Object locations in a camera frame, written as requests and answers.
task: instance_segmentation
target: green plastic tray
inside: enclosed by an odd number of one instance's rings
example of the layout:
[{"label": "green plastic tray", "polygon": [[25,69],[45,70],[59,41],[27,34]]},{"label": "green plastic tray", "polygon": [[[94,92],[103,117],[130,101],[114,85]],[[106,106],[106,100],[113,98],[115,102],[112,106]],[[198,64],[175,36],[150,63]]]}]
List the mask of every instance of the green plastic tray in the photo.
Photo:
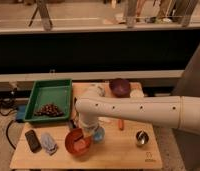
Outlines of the green plastic tray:
[{"label": "green plastic tray", "polygon": [[[34,83],[26,108],[25,122],[52,122],[68,120],[71,114],[72,80],[44,80]],[[46,104],[54,103],[64,113],[62,116],[36,116],[34,112]]]}]

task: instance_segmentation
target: dark red bowl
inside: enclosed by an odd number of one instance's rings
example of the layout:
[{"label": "dark red bowl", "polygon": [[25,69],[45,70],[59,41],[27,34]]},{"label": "dark red bowl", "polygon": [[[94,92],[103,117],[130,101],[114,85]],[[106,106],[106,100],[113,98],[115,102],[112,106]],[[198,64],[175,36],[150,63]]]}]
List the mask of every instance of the dark red bowl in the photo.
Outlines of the dark red bowl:
[{"label": "dark red bowl", "polygon": [[116,97],[129,97],[131,92],[130,82],[123,78],[110,80],[109,88]]},{"label": "dark red bowl", "polygon": [[65,148],[66,150],[74,155],[81,156],[85,154],[92,142],[92,137],[83,137],[83,132],[81,128],[73,129],[65,138]]}]

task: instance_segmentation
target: orange bowl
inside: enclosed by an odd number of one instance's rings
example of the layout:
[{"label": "orange bowl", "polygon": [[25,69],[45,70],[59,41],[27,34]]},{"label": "orange bowl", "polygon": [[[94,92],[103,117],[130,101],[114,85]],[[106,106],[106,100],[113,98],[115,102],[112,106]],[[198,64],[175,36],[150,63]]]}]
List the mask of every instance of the orange bowl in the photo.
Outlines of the orange bowl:
[{"label": "orange bowl", "polygon": [[73,129],[65,138],[65,148],[73,156],[81,156],[85,154],[92,142],[91,136],[83,136],[81,128]]}]

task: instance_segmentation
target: black wall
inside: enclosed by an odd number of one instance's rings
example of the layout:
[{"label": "black wall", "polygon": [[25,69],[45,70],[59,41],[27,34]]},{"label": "black wall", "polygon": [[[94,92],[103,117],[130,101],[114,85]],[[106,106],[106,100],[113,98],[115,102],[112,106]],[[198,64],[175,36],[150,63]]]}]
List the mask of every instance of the black wall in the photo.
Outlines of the black wall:
[{"label": "black wall", "polygon": [[184,69],[200,29],[0,35],[0,74]]}]

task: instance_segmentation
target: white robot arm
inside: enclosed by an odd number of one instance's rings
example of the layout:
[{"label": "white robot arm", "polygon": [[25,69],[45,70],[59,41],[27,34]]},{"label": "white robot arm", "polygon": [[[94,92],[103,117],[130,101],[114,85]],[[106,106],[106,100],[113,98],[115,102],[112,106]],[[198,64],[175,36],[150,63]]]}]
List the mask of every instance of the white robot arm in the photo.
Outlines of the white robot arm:
[{"label": "white robot arm", "polygon": [[200,135],[200,98],[145,97],[107,98],[103,86],[93,84],[75,104],[79,122],[86,130],[98,126],[98,117],[107,116],[175,128]]}]

